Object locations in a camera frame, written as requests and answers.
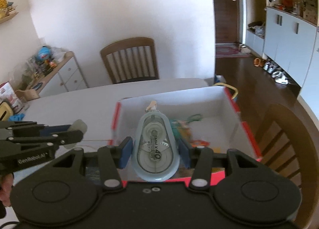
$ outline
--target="white table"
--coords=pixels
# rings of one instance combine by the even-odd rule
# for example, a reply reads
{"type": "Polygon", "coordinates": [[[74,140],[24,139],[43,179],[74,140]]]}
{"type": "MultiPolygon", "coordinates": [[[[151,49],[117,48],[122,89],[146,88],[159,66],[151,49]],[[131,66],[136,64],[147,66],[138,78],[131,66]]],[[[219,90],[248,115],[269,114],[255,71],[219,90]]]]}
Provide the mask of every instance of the white table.
{"type": "Polygon", "coordinates": [[[139,81],[82,89],[31,101],[23,120],[62,125],[82,119],[88,126],[83,140],[108,140],[112,139],[111,122],[118,100],[202,87],[207,87],[204,80],[189,78],[139,81]]]}

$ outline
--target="wooden floor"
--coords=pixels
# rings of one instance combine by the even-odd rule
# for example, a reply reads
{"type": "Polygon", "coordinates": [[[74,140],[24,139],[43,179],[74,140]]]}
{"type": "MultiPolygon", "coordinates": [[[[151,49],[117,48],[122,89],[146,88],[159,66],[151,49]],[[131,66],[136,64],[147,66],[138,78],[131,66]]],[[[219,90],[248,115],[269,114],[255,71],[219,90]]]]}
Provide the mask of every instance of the wooden floor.
{"type": "MultiPolygon", "coordinates": [[[[253,134],[256,133],[266,109],[271,103],[288,107],[304,123],[319,153],[319,131],[301,106],[296,91],[276,83],[261,67],[253,65],[251,58],[218,58],[216,75],[223,75],[227,83],[239,90],[237,104],[243,121],[247,121],[253,134]]],[[[310,229],[319,228],[319,206],[310,229]]]]}

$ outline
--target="round black pad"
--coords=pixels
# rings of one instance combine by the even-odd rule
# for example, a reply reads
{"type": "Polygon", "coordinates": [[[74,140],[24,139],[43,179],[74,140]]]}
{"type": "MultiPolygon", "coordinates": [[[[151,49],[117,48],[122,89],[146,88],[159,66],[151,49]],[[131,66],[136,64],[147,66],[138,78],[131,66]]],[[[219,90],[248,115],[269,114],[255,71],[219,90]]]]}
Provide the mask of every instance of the round black pad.
{"type": "Polygon", "coordinates": [[[57,225],[80,218],[93,206],[95,185],[81,175],[59,171],[59,176],[48,174],[42,181],[27,177],[12,189],[11,203],[18,216],[38,225],[57,225]]]}
{"type": "Polygon", "coordinates": [[[253,201],[271,201],[278,196],[278,188],[267,181],[250,181],[241,187],[245,197],[253,201]]]}
{"type": "Polygon", "coordinates": [[[301,203],[293,182],[259,168],[236,170],[214,187],[214,199],[228,215],[251,224],[292,219],[301,203]]]}
{"type": "Polygon", "coordinates": [[[70,187],[61,181],[46,181],[33,189],[34,197],[45,203],[59,202],[70,194],[70,187]]]}

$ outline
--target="white cabinet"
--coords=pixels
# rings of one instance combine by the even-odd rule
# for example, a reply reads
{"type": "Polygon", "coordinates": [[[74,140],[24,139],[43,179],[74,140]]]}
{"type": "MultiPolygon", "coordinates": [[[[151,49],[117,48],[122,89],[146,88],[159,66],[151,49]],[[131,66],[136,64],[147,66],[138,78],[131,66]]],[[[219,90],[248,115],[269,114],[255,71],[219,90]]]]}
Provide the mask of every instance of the white cabinet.
{"type": "Polygon", "coordinates": [[[59,74],[64,83],[67,83],[69,78],[75,73],[78,69],[78,66],[75,62],[74,57],[72,57],[62,68],[59,70],[59,74]]]}
{"type": "Polygon", "coordinates": [[[40,97],[48,97],[61,93],[68,92],[64,83],[62,82],[58,74],[54,75],[52,79],[45,85],[45,87],[39,93],[40,97]]]}
{"type": "Polygon", "coordinates": [[[294,33],[291,27],[293,26],[294,19],[296,18],[291,15],[280,13],[280,36],[278,37],[276,56],[273,60],[286,72],[288,72],[293,52],[291,42],[294,39],[294,33]]]}
{"type": "Polygon", "coordinates": [[[83,77],[79,70],[76,70],[75,73],[71,76],[68,82],[65,84],[68,91],[74,91],[80,85],[83,77]]]}
{"type": "Polygon", "coordinates": [[[74,57],[71,57],[65,65],[46,83],[40,91],[40,97],[48,97],[68,91],[86,89],[86,83],[79,70],[74,57]]]}
{"type": "Polygon", "coordinates": [[[267,8],[264,53],[300,86],[309,68],[316,27],[302,19],[267,8]]]}
{"type": "Polygon", "coordinates": [[[287,72],[302,87],[309,69],[317,28],[301,19],[291,17],[291,61],[287,72]]]}
{"type": "Polygon", "coordinates": [[[280,26],[282,14],[278,10],[267,8],[264,53],[273,60],[276,59],[276,51],[282,29],[280,26]]]}
{"type": "Polygon", "coordinates": [[[246,45],[250,47],[251,49],[254,46],[254,40],[255,40],[255,34],[247,30],[246,32],[246,45]]]}
{"type": "Polygon", "coordinates": [[[264,39],[247,30],[246,45],[256,52],[259,56],[263,55],[264,39]]]}
{"type": "Polygon", "coordinates": [[[319,119],[319,33],[317,33],[312,60],[300,95],[319,119]]]}
{"type": "Polygon", "coordinates": [[[84,80],[81,81],[80,85],[77,87],[77,90],[87,89],[87,85],[85,84],[84,80]]]}

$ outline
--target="blue gripper pad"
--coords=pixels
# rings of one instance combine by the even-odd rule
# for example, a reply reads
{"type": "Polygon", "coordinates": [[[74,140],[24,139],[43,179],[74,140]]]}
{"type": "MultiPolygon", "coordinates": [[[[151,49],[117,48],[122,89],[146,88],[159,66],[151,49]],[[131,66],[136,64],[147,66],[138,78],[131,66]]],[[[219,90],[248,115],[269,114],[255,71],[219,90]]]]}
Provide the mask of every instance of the blue gripper pad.
{"type": "Polygon", "coordinates": [[[177,141],[178,151],[186,169],[190,168],[189,149],[186,147],[182,139],[177,141]]]}
{"type": "Polygon", "coordinates": [[[119,169],[124,169],[133,151],[133,139],[131,138],[122,149],[122,156],[119,160],[119,169]]]}
{"type": "Polygon", "coordinates": [[[52,133],[55,132],[66,132],[70,126],[70,124],[46,126],[40,131],[40,136],[50,136],[52,133]]]}

